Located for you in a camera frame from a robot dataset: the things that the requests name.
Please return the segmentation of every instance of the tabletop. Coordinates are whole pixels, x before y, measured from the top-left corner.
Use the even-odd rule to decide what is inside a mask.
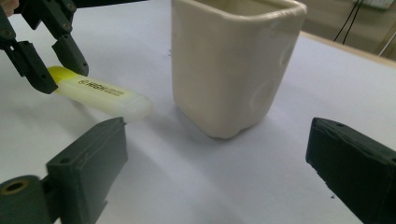
[[[47,66],[55,40],[10,18]],[[311,120],[333,119],[396,149],[396,68],[300,35],[265,118],[236,137],[207,137],[172,96],[171,2],[79,9],[72,36],[90,77],[147,95],[154,111],[126,128],[128,162],[102,223],[361,223],[305,162]],[[0,53],[0,182],[45,164],[100,111],[34,90]]]

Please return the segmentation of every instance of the white ceramic cup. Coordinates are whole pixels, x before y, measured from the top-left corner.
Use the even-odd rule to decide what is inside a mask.
[[[305,14],[291,0],[172,0],[173,92],[181,111],[219,138],[260,121]]]

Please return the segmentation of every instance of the background wall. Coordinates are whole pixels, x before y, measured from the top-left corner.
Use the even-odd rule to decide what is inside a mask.
[[[330,40],[335,39],[355,4],[352,0],[298,1],[308,6],[303,30]],[[343,42],[353,15],[338,36],[337,42]],[[345,44],[378,55],[395,32],[396,3],[387,10],[362,5]],[[382,56],[396,61],[396,38],[391,41]]]

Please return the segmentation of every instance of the highlighter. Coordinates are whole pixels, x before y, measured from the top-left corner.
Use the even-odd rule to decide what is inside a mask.
[[[152,110],[150,99],[138,92],[78,75],[61,66],[50,67],[49,73],[58,85],[57,93],[109,115],[123,117],[125,122],[140,120]]]

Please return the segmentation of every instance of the cable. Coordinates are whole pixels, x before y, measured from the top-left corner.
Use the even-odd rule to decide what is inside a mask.
[[[355,5],[353,6],[352,10],[350,10],[349,16],[346,19],[346,22],[344,23],[343,27],[341,28],[340,32],[338,32],[337,36],[335,37],[334,41],[337,40],[338,36],[341,34],[341,32],[343,32],[344,27],[346,27],[347,22],[349,21],[350,16],[352,16],[353,11],[355,10],[355,7],[358,5],[360,0],[356,1]]]
[[[337,38],[338,38],[338,36],[343,32],[343,30],[344,30],[344,28],[346,27],[346,25],[347,25],[347,23],[348,23],[350,17],[352,16],[353,11],[355,10],[356,7],[358,7],[358,10],[356,11],[356,13],[355,13],[355,15],[354,15],[353,21],[355,20],[356,15],[357,15],[357,13],[358,13],[358,11],[359,11],[359,8],[361,7],[361,4],[363,3],[363,1],[364,1],[364,0],[357,0],[357,1],[355,2],[355,5],[353,6],[352,10],[350,10],[350,13],[349,13],[349,15],[348,15],[348,17],[347,17],[347,19],[346,19],[346,22],[344,23],[344,25],[343,25],[343,27],[341,28],[341,30],[338,32],[338,34],[337,34],[337,36],[335,37],[334,41],[336,41]]]
[[[356,16],[358,15],[359,9],[361,9],[361,4],[363,3],[363,1],[364,1],[364,0],[361,0],[361,2],[359,3],[358,9],[356,9],[356,13],[355,13],[355,15],[353,16],[352,23],[350,23],[349,28],[347,29],[346,35],[345,35],[345,37],[344,37],[343,44],[346,43],[347,36],[349,35],[350,28],[352,28],[352,25],[353,25],[353,23],[355,22]]]

